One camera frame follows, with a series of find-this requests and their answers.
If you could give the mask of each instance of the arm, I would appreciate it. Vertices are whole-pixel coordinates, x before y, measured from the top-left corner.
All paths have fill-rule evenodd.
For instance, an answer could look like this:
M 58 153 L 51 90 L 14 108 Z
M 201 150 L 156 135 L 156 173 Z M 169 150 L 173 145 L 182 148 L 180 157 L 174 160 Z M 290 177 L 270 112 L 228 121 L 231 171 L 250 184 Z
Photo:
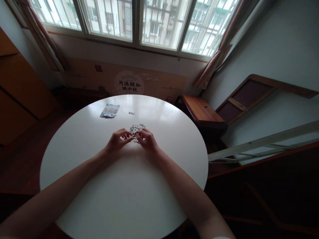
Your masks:
M 145 128 L 136 133 L 141 146 L 154 154 L 179 204 L 200 237 L 212 239 L 224 236 L 235 239 L 213 202 L 197 183 L 158 147 L 153 134 Z
M 0 237 L 35 238 L 56 221 L 109 155 L 130 142 L 125 129 L 113 133 L 102 151 L 42 190 L 0 225 Z

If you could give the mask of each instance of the wooden bench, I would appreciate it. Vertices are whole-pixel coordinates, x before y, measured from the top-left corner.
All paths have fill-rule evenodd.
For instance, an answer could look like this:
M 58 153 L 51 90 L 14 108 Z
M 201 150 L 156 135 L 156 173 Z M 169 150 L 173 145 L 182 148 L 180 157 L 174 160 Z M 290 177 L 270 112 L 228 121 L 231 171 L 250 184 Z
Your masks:
M 193 120 L 203 137 L 220 138 L 226 133 L 226 122 L 204 99 L 197 96 L 181 95 L 177 97 L 175 106 L 178 106 L 179 100 L 182 101 L 181 110 Z

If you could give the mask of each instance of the glass pane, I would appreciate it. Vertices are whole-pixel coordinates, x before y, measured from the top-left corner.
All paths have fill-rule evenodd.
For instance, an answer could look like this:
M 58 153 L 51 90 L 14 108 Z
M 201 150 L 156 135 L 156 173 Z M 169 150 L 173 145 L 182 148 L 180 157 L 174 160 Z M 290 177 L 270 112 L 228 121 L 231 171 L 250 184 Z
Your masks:
M 237 0 L 197 0 L 182 51 L 213 56 L 237 4 Z
M 132 41 L 132 0 L 84 0 L 91 34 Z
M 144 0 L 142 45 L 177 50 L 190 0 Z
M 73 0 L 31 0 L 30 2 L 43 23 L 81 30 Z

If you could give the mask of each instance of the puzzle piece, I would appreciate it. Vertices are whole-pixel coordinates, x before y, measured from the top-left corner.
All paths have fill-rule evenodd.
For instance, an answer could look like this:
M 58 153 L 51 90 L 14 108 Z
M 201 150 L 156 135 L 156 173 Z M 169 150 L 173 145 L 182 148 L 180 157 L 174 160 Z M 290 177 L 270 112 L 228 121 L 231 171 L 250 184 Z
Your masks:
M 140 143 L 137 138 L 136 138 L 136 131 L 142 130 L 143 128 L 146 128 L 145 125 L 143 124 L 134 124 L 132 125 L 132 127 L 130 128 L 130 132 L 132 133 L 134 139 L 132 140 L 134 143 Z

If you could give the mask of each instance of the wooden cabinet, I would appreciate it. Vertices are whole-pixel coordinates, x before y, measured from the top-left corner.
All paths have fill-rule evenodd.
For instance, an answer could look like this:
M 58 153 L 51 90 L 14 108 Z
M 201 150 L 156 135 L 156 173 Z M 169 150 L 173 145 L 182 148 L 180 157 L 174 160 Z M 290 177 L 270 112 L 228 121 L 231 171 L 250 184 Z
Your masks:
M 58 101 L 0 28 L 1 152 L 57 107 Z
M 8 145 L 37 120 L 0 90 L 0 144 Z
M 12 54 L 20 54 L 20 52 L 0 28 L 0 56 Z
M 59 106 L 22 55 L 0 58 L 0 86 L 38 119 Z

